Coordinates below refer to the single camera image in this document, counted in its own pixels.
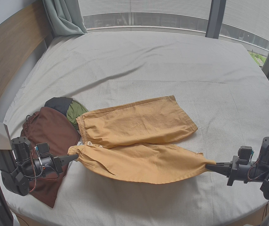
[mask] clothing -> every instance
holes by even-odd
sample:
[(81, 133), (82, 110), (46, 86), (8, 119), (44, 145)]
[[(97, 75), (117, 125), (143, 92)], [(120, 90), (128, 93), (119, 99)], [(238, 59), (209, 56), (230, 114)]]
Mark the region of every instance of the clothing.
[(202, 153), (170, 144), (198, 129), (174, 96), (90, 111), (77, 122), (84, 145), (70, 147), (68, 154), (77, 153), (85, 167), (109, 178), (170, 183), (216, 164)]
[[(35, 112), (32, 117), (24, 123), (22, 133), (31, 142), (34, 151), (33, 158), (36, 158), (34, 147), (38, 143), (47, 142), (50, 146), (50, 153), (63, 156), (68, 152), (68, 148), (76, 145), (80, 139), (80, 134), (72, 126), (69, 120), (59, 111), (49, 107), (42, 107), (40, 111)], [(62, 167), (63, 173), (58, 179), (46, 180), (37, 179), (36, 188), (31, 194), (51, 208), (54, 207), (57, 198), (57, 192), (65, 176), (68, 165)], [(50, 174), (47, 178), (56, 178), (57, 175)], [(30, 182), (30, 189), (34, 187), (34, 181)]]
[(53, 97), (44, 106), (53, 108), (67, 117), (72, 125), (78, 130), (76, 118), (88, 110), (78, 101), (67, 97)]

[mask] mattress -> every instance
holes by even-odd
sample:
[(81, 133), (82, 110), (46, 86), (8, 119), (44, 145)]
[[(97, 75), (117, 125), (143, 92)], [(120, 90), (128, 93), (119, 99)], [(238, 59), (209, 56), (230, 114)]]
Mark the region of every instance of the mattress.
[[(52, 42), (19, 90), (4, 123), (19, 136), (27, 115), (52, 97), (95, 110), (175, 95), (198, 130), (177, 145), (229, 162), (240, 146), (257, 157), (269, 136), (269, 81), (236, 43), (165, 32), (96, 32)], [(45, 225), (226, 225), (267, 202), (261, 183), (205, 172), (162, 185), (97, 175), (73, 161), (54, 208), (6, 190), (13, 211)]]

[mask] white bed sheet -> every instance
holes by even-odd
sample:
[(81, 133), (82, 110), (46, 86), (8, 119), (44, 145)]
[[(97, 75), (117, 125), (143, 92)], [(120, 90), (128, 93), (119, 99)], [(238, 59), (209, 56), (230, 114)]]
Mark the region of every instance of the white bed sheet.
[[(38, 61), (4, 123), (19, 136), (51, 97), (95, 110), (174, 94), (198, 130), (177, 144), (229, 162), (241, 145), (258, 155), (269, 136), (269, 82), (240, 44), (164, 32), (61, 37)], [(17, 213), (46, 225), (225, 225), (262, 207), (261, 183), (214, 172), (164, 185), (109, 179), (72, 162), (53, 209), (2, 190)]]

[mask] green garment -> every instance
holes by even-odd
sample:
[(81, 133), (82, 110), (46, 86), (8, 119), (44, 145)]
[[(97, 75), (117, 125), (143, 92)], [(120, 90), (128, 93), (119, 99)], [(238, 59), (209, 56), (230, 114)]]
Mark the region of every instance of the green garment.
[(88, 112), (88, 110), (78, 101), (72, 100), (68, 111), (66, 112), (67, 119), (72, 123), (72, 125), (79, 130), (76, 118), (80, 115)]

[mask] headboard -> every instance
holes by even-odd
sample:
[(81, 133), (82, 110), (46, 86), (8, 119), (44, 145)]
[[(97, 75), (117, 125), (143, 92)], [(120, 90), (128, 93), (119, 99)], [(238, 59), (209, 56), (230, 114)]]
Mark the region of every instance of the headboard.
[(0, 97), (21, 65), (51, 31), (42, 0), (0, 24)]

